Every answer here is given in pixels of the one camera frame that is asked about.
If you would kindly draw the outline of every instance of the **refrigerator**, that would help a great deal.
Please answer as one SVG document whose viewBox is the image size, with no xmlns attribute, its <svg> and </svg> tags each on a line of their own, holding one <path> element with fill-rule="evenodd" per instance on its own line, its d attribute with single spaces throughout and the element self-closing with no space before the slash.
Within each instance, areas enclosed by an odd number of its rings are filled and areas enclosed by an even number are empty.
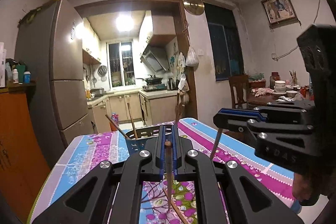
<svg viewBox="0 0 336 224">
<path fill-rule="evenodd" d="M 18 30 L 14 58 L 25 63 L 36 80 L 29 112 L 51 168 L 74 137 L 93 134 L 83 81 L 82 40 L 75 34 L 81 22 L 67 0 L 52 0 Z"/>
</svg>

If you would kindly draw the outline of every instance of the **wooden chair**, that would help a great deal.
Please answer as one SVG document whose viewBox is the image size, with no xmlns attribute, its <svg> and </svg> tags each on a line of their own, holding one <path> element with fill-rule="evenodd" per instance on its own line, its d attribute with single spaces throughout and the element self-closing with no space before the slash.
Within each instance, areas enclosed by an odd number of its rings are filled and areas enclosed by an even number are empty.
<svg viewBox="0 0 336 224">
<path fill-rule="evenodd" d="M 247 101 L 244 100 L 244 90 L 245 94 L 248 94 L 249 88 L 249 77 L 248 75 L 237 75 L 229 77 L 229 84 L 231 90 L 231 101 L 232 108 L 247 108 L 243 107 L 243 104 L 247 105 Z M 235 98 L 235 92 L 233 88 L 236 88 L 237 102 Z"/>
</svg>

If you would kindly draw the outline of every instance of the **kitchen window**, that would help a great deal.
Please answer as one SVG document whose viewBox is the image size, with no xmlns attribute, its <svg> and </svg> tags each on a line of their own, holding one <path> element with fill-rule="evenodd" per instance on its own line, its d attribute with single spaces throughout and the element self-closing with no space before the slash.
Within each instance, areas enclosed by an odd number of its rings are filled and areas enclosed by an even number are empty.
<svg viewBox="0 0 336 224">
<path fill-rule="evenodd" d="M 231 10 L 204 4 L 208 21 L 216 82 L 244 74 L 243 55 Z"/>
<path fill-rule="evenodd" d="M 112 87 L 135 85 L 132 42 L 108 44 Z"/>
</svg>

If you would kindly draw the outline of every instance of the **range hood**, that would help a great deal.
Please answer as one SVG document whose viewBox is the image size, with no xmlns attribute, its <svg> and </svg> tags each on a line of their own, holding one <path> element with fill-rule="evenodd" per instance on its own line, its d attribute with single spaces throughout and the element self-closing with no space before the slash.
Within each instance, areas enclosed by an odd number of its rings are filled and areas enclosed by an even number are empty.
<svg viewBox="0 0 336 224">
<path fill-rule="evenodd" d="M 167 53 L 164 48 L 151 47 L 148 45 L 140 59 L 154 72 L 169 71 Z"/>
</svg>

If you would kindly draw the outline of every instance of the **electrical cord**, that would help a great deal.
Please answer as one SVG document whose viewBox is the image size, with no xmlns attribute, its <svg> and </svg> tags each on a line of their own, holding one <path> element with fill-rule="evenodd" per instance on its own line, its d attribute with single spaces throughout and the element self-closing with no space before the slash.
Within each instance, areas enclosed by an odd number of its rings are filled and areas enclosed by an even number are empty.
<svg viewBox="0 0 336 224">
<path fill-rule="evenodd" d="M 315 19 L 314 19 L 313 24 L 315 24 L 315 21 L 316 21 L 316 19 L 317 19 L 318 14 L 319 14 L 320 3 L 321 3 L 321 0 L 319 0 L 319 5 L 318 5 L 318 8 L 317 8 L 317 12 L 316 12 L 316 16 L 315 16 Z M 299 47 L 299 45 L 297 45 L 295 48 L 291 49 L 288 53 L 283 54 L 283 55 L 281 55 L 281 56 L 279 56 L 279 57 L 273 57 L 272 59 L 275 60 L 275 61 L 278 61 L 280 58 L 283 58 L 283 57 L 289 55 L 290 53 L 292 53 L 292 52 L 293 52 L 294 50 L 296 50 L 298 47 Z"/>
</svg>

